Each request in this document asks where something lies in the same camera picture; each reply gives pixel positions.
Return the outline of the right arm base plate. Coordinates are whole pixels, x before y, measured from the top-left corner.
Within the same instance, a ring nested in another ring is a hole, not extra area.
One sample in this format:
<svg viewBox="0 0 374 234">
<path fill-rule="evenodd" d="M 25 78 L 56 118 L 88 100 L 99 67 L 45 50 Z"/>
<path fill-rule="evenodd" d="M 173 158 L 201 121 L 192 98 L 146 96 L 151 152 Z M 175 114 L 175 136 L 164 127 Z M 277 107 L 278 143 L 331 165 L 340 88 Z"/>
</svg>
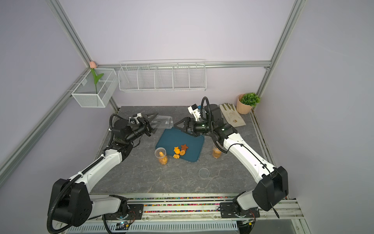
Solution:
<svg viewBox="0 0 374 234">
<path fill-rule="evenodd" d="M 243 210 L 239 205 L 233 202 L 221 202 L 217 211 L 221 218 L 258 218 L 260 212 L 258 208 Z"/>
</svg>

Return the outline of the orange cookies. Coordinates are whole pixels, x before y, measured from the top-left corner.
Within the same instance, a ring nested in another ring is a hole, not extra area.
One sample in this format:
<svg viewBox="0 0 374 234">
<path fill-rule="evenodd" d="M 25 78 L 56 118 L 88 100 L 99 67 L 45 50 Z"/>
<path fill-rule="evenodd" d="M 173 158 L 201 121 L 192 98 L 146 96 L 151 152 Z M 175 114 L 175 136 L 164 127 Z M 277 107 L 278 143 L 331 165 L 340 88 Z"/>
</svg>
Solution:
<svg viewBox="0 0 374 234">
<path fill-rule="evenodd" d="M 188 148 L 189 147 L 186 144 L 174 147 L 174 149 L 173 149 L 173 152 L 174 152 L 173 158 L 175 158 L 175 159 L 181 158 L 181 156 L 184 156 L 186 154 Z"/>
</svg>

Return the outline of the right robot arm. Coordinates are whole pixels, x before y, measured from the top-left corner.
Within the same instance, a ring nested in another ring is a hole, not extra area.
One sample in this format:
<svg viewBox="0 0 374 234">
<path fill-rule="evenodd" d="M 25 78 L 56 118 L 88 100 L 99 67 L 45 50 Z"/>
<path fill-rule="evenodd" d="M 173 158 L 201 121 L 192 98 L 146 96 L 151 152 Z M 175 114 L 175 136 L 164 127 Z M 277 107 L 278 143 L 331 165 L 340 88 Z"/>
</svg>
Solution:
<svg viewBox="0 0 374 234">
<path fill-rule="evenodd" d="M 233 213 L 245 216 L 254 208 L 264 211 L 274 209 L 275 205 L 289 195 L 288 172 L 266 161 L 241 137 L 237 129 L 224 121 L 221 109 L 203 97 L 200 106 L 188 108 L 192 117 L 185 117 L 174 127 L 190 136 L 209 136 L 214 145 L 223 153 L 232 153 L 250 172 L 256 187 L 242 192 L 233 199 Z"/>
</svg>

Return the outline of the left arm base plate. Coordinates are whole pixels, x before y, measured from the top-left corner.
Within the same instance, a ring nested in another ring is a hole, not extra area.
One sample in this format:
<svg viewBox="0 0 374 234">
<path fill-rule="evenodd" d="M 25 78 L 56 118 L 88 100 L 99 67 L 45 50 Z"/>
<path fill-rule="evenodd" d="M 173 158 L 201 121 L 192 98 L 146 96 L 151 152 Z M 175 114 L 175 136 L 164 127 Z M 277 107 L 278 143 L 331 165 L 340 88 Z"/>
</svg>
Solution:
<svg viewBox="0 0 374 234">
<path fill-rule="evenodd" d="M 141 220 L 144 211 L 144 204 L 129 204 L 126 212 L 105 214 L 106 220 Z"/>
</svg>

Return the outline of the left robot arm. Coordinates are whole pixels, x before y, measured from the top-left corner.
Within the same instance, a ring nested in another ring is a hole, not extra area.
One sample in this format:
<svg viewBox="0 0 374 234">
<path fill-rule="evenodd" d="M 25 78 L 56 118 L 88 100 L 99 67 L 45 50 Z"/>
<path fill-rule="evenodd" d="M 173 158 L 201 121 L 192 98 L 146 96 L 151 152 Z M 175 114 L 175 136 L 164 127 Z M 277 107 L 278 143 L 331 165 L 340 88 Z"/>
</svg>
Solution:
<svg viewBox="0 0 374 234">
<path fill-rule="evenodd" d="M 129 119 L 112 114 L 109 119 L 111 133 L 108 146 L 101 156 L 69 179 L 59 179 L 53 185 L 47 212 L 47 231 L 59 234 L 70 227 L 78 227 L 87 220 L 109 214 L 126 219 L 131 213 L 128 199 L 109 195 L 101 199 L 90 196 L 95 185 L 115 166 L 122 163 L 136 146 L 134 141 L 143 135 L 151 136 L 157 125 L 157 113 L 139 113 Z"/>
</svg>

